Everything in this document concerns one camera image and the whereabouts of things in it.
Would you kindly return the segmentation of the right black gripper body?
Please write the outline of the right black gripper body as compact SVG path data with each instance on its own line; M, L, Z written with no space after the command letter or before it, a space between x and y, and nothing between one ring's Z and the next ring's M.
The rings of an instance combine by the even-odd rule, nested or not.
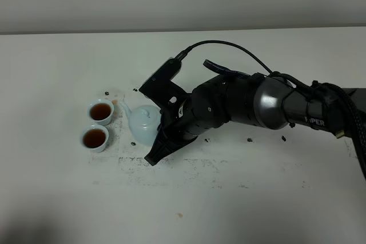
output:
M218 75L187 93L172 81L150 77L140 92L161 109L164 131L172 137L190 140L229 121L225 91L230 78Z

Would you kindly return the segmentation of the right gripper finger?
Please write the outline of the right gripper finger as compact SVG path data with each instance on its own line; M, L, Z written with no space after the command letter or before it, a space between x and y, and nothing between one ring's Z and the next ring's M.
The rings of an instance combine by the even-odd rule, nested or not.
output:
M190 140L183 140L177 137L172 137L164 131L159 129L157 136L154 140L153 146L150 152L144 157L144 159L152 166L159 163L163 158L175 153L181 148L195 141L197 137Z
M163 133L164 132L164 124L163 123L160 123L158 125L157 132L158 133Z

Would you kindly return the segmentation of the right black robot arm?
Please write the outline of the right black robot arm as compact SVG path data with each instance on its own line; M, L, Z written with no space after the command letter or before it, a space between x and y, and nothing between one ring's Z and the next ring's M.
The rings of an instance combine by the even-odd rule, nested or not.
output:
M154 75L140 92L161 109L158 134L146 160L156 165L209 129L227 122L271 130L303 125L353 141L365 168L365 89L331 83L307 86L293 77L256 73L242 78L218 75L186 93Z

